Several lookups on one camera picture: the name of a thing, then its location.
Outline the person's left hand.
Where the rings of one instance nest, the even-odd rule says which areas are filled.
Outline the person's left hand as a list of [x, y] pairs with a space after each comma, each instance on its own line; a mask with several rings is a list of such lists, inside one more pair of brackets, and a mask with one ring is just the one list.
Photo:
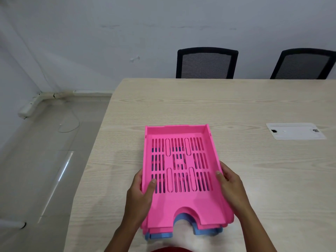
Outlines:
[[147, 217], [152, 200], [146, 200], [144, 197], [145, 192], [141, 191], [142, 186], [142, 173], [140, 169], [134, 176], [132, 184], [127, 191], [126, 204], [123, 220], [142, 224]]

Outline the person's right hand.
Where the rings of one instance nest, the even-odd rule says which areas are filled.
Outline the person's right hand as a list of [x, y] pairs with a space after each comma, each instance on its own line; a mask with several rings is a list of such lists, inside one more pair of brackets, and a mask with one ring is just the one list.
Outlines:
[[251, 205], [246, 194], [243, 182], [238, 174], [231, 170], [224, 162], [220, 161], [221, 173], [229, 180], [228, 188], [221, 188], [225, 200], [229, 203], [234, 214], [241, 217]]

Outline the pink plastic slotted paper tray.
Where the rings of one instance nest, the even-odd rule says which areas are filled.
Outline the pink plastic slotted paper tray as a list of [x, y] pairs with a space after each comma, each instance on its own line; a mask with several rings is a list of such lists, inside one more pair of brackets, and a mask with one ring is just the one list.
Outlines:
[[142, 229], [173, 227], [180, 213], [197, 225], [234, 221], [216, 179], [221, 171], [209, 125], [145, 126], [142, 191], [155, 178], [152, 205]]

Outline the person's right forearm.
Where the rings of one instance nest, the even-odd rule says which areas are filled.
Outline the person's right forearm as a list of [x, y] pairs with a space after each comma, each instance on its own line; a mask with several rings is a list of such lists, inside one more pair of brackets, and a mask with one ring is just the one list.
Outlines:
[[246, 252], [277, 252], [251, 206], [238, 208], [234, 213], [241, 224]]

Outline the person's left forearm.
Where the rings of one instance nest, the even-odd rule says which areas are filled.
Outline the person's left forearm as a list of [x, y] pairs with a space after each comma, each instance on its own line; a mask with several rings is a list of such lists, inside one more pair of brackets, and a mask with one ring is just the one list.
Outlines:
[[104, 252], [128, 252], [140, 223], [123, 220]]

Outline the blue plastic paper tray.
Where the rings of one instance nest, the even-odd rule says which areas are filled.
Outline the blue plastic paper tray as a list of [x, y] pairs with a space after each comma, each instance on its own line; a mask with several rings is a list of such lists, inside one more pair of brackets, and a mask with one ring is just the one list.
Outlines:
[[[179, 221], [179, 220], [186, 220], [189, 224], [191, 224], [193, 228], [193, 233], [194, 235], [207, 235], [207, 236], [216, 236], [220, 233], [223, 232], [223, 227], [219, 228], [212, 228], [212, 229], [198, 229], [198, 226], [196, 224], [196, 220], [191, 216], [190, 214], [187, 213], [180, 213], [178, 214], [175, 219], [174, 219], [174, 224]], [[155, 239], [165, 239], [165, 238], [171, 238], [173, 237], [173, 232], [169, 233], [154, 233], [151, 234], [147, 232], [145, 235], [145, 240], [155, 240]]]

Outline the person's red clothing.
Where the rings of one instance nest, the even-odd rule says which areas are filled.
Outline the person's red clothing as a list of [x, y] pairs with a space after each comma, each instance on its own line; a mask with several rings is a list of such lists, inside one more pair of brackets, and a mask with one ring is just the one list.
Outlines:
[[168, 246], [153, 250], [151, 252], [192, 252], [192, 251], [183, 247]]

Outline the black mesh office chair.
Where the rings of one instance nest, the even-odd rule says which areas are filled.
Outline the black mesh office chair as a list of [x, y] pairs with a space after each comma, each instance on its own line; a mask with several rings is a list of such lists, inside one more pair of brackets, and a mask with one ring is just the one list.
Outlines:
[[296, 48], [283, 50], [270, 79], [325, 80], [336, 63], [336, 51]]
[[177, 52], [177, 79], [233, 79], [239, 52], [217, 47], [194, 47]]

